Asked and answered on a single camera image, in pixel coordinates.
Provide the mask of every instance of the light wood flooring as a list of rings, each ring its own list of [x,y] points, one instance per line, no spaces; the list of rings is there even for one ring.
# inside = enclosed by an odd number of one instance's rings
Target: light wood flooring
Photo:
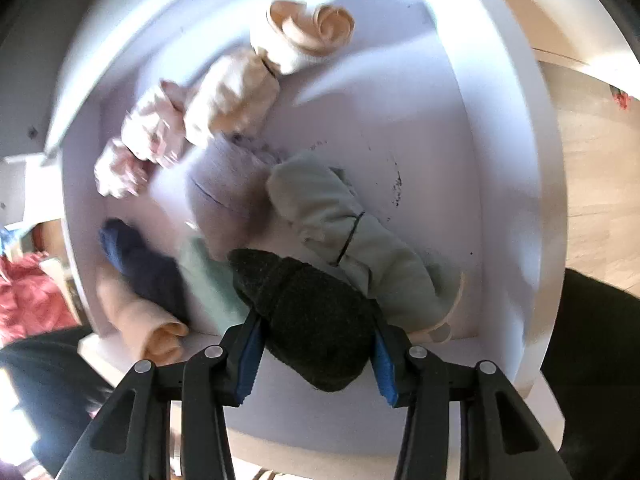
[[[640,296],[640,102],[541,64],[558,112],[568,188],[567,267]]]

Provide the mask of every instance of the silver bolt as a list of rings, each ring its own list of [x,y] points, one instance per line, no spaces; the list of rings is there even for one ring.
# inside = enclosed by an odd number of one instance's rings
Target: silver bolt
[[[427,349],[424,346],[412,346],[409,348],[409,355],[411,357],[415,357],[416,359],[424,359],[427,357]]]
[[[139,374],[145,374],[149,370],[151,370],[151,361],[147,361],[146,359],[144,359],[143,361],[138,361],[133,369]]]
[[[495,374],[498,368],[491,361],[482,361],[480,363],[480,371],[487,375]]]
[[[209,359],[215,359],[216,357],[220,357],[224,353],[222,346],[212,345],[207,347],[204,351],[204,355]]]

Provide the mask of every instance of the blue gripper pad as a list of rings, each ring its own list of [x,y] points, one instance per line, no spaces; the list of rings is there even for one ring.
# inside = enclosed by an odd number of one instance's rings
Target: blue gripper pad
[[[373,366],[373,373],[376,376],[380,395],[385,397],[390,406],[395,406],[399,395],[394,381],[394,364],[391,362],[385,342],[378,330],[376,330],[376,344],[371,357],[371,365]]]
[[[238,386],[236,386],[236,397],[240,404],[244,402],[245,397],[251,394],[254,387],[255,376],[258,373],[260,359],[262,358],[262,350],[264,349],[264,336],[260,329],[260,323],[257,323],[251,331],[238,366]]]

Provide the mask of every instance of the black pants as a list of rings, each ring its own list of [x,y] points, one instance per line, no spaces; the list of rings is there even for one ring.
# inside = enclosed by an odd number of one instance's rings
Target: black pants
[[[91,333],[74,327],[18,340],[0,349],[0,367],[15,392],[39,440],[33,455],[55,477],[112,391],[78,355],[78,342]]]
[[[574,480],[640,478],[640,300],[567,269],[542,372]]]

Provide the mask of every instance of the rolled fabric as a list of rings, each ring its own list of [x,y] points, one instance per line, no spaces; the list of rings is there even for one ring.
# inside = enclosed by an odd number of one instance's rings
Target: rolled fabric
[[[374,342],[374,302],[293,258],[238,249],[229,262],[238,294],[267,322],[275,358],[325,392],[362,373]]]
[[[133,292],[189,323],[182,276],[175,259],[149,249],[140,231],[119,218],[105,220],[100,229],[100,245]]]
[[[209,255],[246,247],[269,219],[270,203],[264,184],[276,159],[257,154],[225,136],[209,141],[187,177],[187,194]]]
[[[120,273],[111,265],[98,267],[98,298],[109,322],[116,327],[136,361],[149,359],[162,366],[182,356],[180,336],[189,329],[174,316],[133,293]]]
[[[201,148],[210,136],[256,136],[280,84],[250,48],[238,48],[211,65],[189,104],[187,140]]]
[[[95,163],[94,175],[98,193],[116,198],[138,196],[148,182],[142,161],[116,137],[107,141]]]
[[[355,22],[342,7],[274,0],[250,29],[252,47],[278,74],[319,64],[351,41]]]
[[[184,110],[189,89],[161,80],[147,90],[122,123],[122,142],[140,160],[170,168],[184,143]]]
[[[367,214],[344,173],[302,152],[275,166],[267,191],[276,211],[298,237],[351,285],[375,298],[386,320],[434,342],[450,337],[462,274],[433,254],[422,261],[404,242]]]
[[[184,282],[201,303],[217,335],[244,323],[249,308],[236,294],[231,267],[228,262],[211,260],[202,238],[191,237],[184,242],[178,264]]]

